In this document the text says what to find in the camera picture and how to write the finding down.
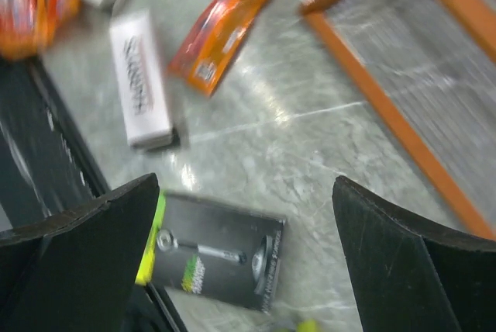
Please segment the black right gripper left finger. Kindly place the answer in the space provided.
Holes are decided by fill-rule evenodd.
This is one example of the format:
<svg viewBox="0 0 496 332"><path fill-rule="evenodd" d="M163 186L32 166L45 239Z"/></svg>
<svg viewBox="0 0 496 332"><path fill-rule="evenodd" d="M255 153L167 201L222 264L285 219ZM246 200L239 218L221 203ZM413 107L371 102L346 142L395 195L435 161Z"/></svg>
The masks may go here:
<svg viewBox="0 0 496 332"><path fill-rule="evenodd" d="M1 233L3 331L118 331L156 212L157 176Z"/></svg>

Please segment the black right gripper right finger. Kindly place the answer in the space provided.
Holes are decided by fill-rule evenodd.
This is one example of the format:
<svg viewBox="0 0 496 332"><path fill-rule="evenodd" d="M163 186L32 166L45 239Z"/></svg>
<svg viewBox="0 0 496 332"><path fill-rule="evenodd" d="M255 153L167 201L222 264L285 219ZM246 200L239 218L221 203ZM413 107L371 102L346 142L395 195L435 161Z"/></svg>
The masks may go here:
<svg viewBox="0 0 496 332"><path fill-rule="evenodd" d="M345 176L332 189L365 331L493 331L495 242L433 222Z"/></svg>

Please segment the black green razor box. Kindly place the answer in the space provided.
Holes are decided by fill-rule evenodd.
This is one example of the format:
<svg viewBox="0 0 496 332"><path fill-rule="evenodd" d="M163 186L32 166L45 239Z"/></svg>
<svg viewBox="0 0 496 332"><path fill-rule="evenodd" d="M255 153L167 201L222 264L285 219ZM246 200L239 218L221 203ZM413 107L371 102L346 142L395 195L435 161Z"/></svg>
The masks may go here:
<svg viewBox="0 0 496 332"><path fill-rule="evenodd" d="M270 332L319 332L321 329L315 320L282 320L270 327Z"/></svg>
<svg viewBox="0 0 496 332"><path fill-rule="evenodd" d="M280 216L161 192L136 284L268 313L285 224Z"/></svg>

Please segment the orange wooden shelf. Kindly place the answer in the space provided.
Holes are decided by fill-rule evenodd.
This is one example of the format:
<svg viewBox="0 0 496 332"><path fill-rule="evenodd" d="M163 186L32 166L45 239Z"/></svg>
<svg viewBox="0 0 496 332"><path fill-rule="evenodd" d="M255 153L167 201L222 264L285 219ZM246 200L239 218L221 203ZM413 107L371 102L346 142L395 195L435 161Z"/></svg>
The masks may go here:
<svg viewBox="0 0 496 332"><path fill-rule="evenodd" d="M302 0L299 11L459 220L494 237L494 4Z"/></svg>

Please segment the orange razor blister pack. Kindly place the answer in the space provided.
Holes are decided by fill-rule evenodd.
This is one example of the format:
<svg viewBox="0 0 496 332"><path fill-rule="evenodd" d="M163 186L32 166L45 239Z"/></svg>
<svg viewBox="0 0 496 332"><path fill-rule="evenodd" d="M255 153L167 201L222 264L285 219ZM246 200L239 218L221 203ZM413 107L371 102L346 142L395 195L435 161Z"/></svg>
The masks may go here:
<svg viewBox="0 0 496 332"><path fill-rule="evenodd" d="M213 0L198 17L169 71L211 95L269 0Z"/></svg>

